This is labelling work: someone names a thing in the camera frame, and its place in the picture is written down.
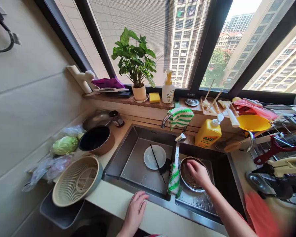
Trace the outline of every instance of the beige plastic basket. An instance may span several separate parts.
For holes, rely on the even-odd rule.
[[[99,184],[102,173],[102,165],[94,155],[87,155],[73,162],[61,174],[54,187],[54,204],[66,207],[86,197]]]

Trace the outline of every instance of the cable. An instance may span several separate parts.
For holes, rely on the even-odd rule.
[[[10,36],[10,45],[7,48],[5,48],[5,49],[0,50],[0,53],[3,53],[3,52],[7,52],[7,51],[9,51],[9,50],[11,50],[13,48],[13,45],[14,45],[14,36],[13,36],[13,33],[3,23],[2,20],[0,20],[0,25],[2,25],[2,27],[9,33],[9,36]]]

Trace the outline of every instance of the kitchen sink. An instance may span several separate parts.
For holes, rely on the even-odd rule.
[[[209,171],[210,178],[231,206],[244,218],[243,192],[229,154],[175,142],[179,134],[132,124],[104,169],[102,179],[129,192],[143,190],[149,201],[180,216],[199,223],[227,236],[225,227],[206,192],[191,191],[182,180],[180,197],[167,193],[170,164],[187,156],[199,158]],[[161,146],[167,156],[161,172],[149,169],[143,160],[145,150],[151,145]]]

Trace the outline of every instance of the purple cloth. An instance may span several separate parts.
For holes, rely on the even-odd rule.
[[[102,78],[100,80],[93,80],[91,82],[100,88],[105,88],[105,87],[116,88],[116,89],[125,88],[125,85],[121,83],[117,77]]]

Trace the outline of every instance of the yellow bowl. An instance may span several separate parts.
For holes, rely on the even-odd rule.
[[[270,122],[259,115],[240,115],[237,120],[240,128],[250,132],[259,132],[271,127]]]

